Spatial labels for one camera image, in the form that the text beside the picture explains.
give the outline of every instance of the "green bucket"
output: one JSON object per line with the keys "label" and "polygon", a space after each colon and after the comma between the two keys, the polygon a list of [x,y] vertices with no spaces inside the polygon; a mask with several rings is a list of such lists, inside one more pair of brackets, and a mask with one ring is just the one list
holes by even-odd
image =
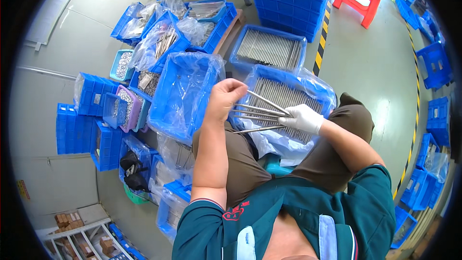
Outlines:
{"label": "green bucket", "polygon": [[140,205],[140,204],[144,204],[144,203],[147,203],[149,202],[149,200],[146,200],[142,197],[145,197],[145,198],[149,198],[149,194],[146,193],[146,192],[143,192],[140,196],[133,193],[132,191],[130,191],[129,187],[124,184],[123,185],[123,188],[125,190],[125,194],[127,194],[127,197],[136,205]]}

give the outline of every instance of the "gray floor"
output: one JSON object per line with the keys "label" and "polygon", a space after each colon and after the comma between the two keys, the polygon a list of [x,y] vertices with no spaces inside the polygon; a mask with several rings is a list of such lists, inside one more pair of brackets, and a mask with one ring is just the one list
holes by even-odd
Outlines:
{"label": "gray floor", "polygon": [[[255,6],[245,6],[243,0],[229,0],[244,10],[247,23],[259,24]],[[362,101],[370,110],[375,123],[371,146],[387,165],[394,191],[401,178],[414,136],[417,83],[413,50],[404,20],[391,0],[381,0],[369,29],[360,23],[362,16],[349,6],[332,7],[324,57],[319,77],[333,87],[338,96],[343,92]],[[419,30],[411,28],[415,49],[425,46]],[[308,44],[305,67],[312,69],[320,32]],[[431,91],[424,88],[426,77],[419,62],[420,112],[415,145],[402,188],[410,172],[425,133],[428,101]],[[227,64],[227,71],[244,79]],[[143,136],[156,145],[155,134]],[[98,173],[101,203],[132,243],[150,259],[170,259],[171,245],[155,225],[157,207],[151,203],[134,205],[126,197],[117,172]],[[398,192],[396,202],[402,194]]]}

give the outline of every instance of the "worker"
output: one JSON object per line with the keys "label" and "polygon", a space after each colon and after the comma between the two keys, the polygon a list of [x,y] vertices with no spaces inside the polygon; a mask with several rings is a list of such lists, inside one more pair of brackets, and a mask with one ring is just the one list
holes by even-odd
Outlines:
{"label": "worker", "polygon": [[390,175],[369,142],[374,124],[344,93],[328,119],[306,105],[280,124],[319,138],[289,175],[274,178],[226,122],[247,86],[216,84],[193,138],[191,201],[173,260],[383,260],[396,220]]}

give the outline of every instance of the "teal work shirt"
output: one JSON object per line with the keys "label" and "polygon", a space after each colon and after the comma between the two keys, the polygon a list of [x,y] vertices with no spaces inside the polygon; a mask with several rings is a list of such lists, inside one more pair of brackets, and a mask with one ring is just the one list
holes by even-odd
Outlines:
{"label": "teal work shirt", "polygon": [[[383,260],[390,249],[396,226],[390,174],[372,165],[356,173],[347,194],[332,195],[308,180],[283,177],[257,187],[227,211],[197,199],[180,219],[172,259],[261,260],[281,208],[321,260]],[[247,255],[246,245],[252,246]]]}

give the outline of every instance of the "leg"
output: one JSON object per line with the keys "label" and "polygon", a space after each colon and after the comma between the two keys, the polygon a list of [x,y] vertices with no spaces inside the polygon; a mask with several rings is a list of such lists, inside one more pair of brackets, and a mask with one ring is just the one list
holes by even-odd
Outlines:
{"label": "leg", "polygon": [[[374,129],[371,114],[349,94],[343,93],[340,96],[340,106],[330,114],[329,120],[367,143],[371,142]],[[336,193],[345,190],[353,174],[327,140],[320,137],[311,152],[289,176],[305,178]]]}
{"label": "leg", "polygon": [[[271,180],[271,175],[260,166],[252,155],[249,142],[241,134],[233,134],[231,125],[225,122],[226,151],[228,153],[228,180],[226,208],[234,207],[259,185]],[[194,159],[199,146],[200,129],[193,136]]]}

